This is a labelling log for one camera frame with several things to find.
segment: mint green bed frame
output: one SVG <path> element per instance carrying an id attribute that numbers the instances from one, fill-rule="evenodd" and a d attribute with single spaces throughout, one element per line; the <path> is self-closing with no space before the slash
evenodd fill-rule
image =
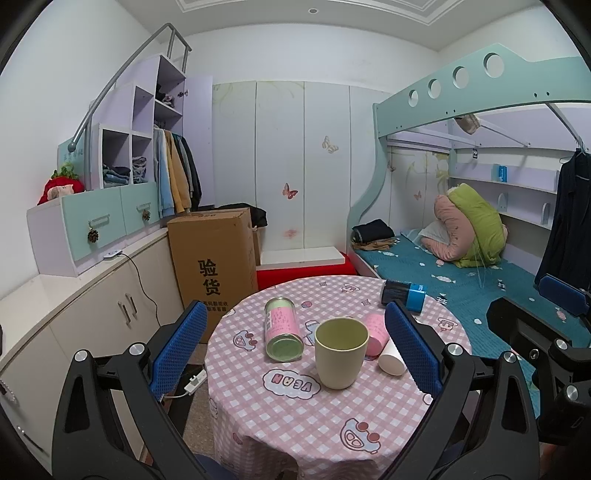
<path id="1" fill-rule="evenodd" d="M 488 75 L 485 65 L 491 54 L 499 55 L 504 72 L 497 78 Z M 454 84 L 454 73 L 464 67 L 469 74 L 465 88 Z M 437 98 L 428 94 L 432 80 L 441 84 Z M 411 106 L 412 91 L 418 103 Z M 387 136 L 422 125 L 498 108 L 544 103 L 591 103 L 591 72 L 581 57 L 529 62 L 508 48 L 494 44 L 454 61 L 413 83 L 382 103 L 374 104 L 376 158 L 374 176 L 361 198 L 351 207 L 347 232 L 361 221 L 373 205 L 386 178 Z M 454 162 L 455 151 L 450 153 Z"/>

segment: white board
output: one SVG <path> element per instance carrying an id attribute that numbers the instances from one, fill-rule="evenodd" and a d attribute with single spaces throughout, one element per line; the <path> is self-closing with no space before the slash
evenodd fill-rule
<path id="1" fill-rule="evenodd" d="M 349 87 L 304 84 L 304 246 L 346 249 Z"/>
<path id="2" fill-rule="evenodd" d="M 303 82 L 257 82 L 255 123 L 256 205 L 269 223 L 262 249 L 303 248 Z"/>
<path id="3" fill-rule="evenodd" d="M 351 111 L 351 197 L 353 205 L 367 189 L 375 167 L 374 103 L 392 96 L 359 87 L 350 87 Z M 377 218 L 388 221 L 390 211 L 391 182 L 389 174 L 374 204 L 363 214 L 361 223 Z"/>
<path id="4" fill-rule="evenodd" d="M 256 204 L 256 82 L 213 86 L 213 167 L 216 206 Z"/>

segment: pink cylindrical can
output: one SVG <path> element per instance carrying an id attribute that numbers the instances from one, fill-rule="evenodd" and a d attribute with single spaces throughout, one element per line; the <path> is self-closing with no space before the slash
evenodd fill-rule
<path id="1" fill-rule="evenodd" d="M 267 355 L 278 362 L 291 362 L 304 352 L 296 307 L 290 299 L 277 297 L 265 305 Z"/>
<path id="2" fill-rule="evenodd" d="M 386 330 L 383 313 L 368 313 L 363 317 L 363 323 L 369 332 L 367 356 L 378 356 L 390 340 Z"/>

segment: blue mattress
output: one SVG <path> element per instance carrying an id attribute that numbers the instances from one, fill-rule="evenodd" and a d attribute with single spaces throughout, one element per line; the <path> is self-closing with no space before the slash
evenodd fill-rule
<path id="1" fill-rule="evenodd" d="M 389 280 L 422 284 L 427 294 L 438 299 L 457 317 L 472 344 L 472 353 L 496 358 L 509 346 L 488 329 L 486 311 L 490 303 L 508 297 L 544 319 L 573 341 L 573 346 L 589 346 L 591 335 L 578 318 L 541 297 L 533 287 L 534 276 L 508 261 L 489 268 L 457 268 L 443 263 L 404 237 L 386 251 L 357 254 Z M 540 412 L 540 392 L 531 382 L 534 368 L 520 359 L 536 415 Z"/>

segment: red cushion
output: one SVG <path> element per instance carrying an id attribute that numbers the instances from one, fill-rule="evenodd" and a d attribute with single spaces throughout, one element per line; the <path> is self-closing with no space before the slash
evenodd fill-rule
<path id="1" fill-rule="evenodd" d="M 340 265 L 323 265 L 321 267 L 303 267 L 303 268 L 279 268 L 277 270 L 257 270 L 256 279 L 258 280 L 259 290 L 279 285 L 290 280 L 306 277 L 318 277 L 320 275 L 357 275 L 355 267 L 349 260 L 349 257 L 341 252 L 345 258 L 345 263 Z"/>

